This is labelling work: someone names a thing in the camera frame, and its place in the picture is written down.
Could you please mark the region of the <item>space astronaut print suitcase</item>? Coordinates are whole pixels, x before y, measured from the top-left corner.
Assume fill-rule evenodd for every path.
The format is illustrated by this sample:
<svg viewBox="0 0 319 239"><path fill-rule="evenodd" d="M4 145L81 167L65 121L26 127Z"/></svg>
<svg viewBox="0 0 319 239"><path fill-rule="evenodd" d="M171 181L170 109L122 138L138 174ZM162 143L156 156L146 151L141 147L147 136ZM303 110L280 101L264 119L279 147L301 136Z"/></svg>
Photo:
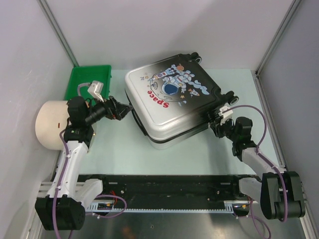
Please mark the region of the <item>space astronaut print suitcase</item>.
<svg viewBox="0 0 319 239"><path fill-rule="evenodd" d="M126 74L134 120L154 148L165 149L206 130L221 108L238 102L233 91L222 92L201 61L197 52L177 54Z"/></svg>

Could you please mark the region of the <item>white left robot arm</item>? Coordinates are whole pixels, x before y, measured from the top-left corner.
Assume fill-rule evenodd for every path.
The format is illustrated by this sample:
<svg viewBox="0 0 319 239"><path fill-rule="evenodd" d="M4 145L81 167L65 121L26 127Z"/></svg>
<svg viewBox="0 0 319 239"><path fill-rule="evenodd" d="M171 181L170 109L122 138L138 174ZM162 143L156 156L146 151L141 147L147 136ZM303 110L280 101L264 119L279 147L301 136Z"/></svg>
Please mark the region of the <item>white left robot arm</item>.
<svg viewBox="0 0 319 239"><path fill-rule="evenodd" d="M91 144L93 124L102 118L122 120L133 109L114 97L99 100L92 106L82 96L76 96L65 104L66 125L58 133L62 152L56 174L45 196L35 202L44 229L55 233L81 229L90 204L97 197L109 196L110 186L99 179L89 179L76 190L79 167Z"/></svg>

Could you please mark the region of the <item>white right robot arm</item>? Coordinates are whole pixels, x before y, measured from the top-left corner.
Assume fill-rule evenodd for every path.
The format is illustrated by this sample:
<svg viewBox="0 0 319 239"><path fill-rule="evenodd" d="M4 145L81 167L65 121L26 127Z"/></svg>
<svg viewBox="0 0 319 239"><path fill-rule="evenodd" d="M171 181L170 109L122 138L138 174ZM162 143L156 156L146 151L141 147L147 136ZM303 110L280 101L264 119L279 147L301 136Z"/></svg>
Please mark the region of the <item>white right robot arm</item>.
<svg viewBox="0 0 319 239"><path fill-rule="evenodd" d="M256 200L268 220L285 221L301 218L306 214L300 176L295 171L286 171L269 160L252 140L253 122L246 117L236 120L217 117L211 129L218 138L232 141L232 154L248 165L258 179L241 179L231 185L230 195L241 200L246 195Z"/></svg>

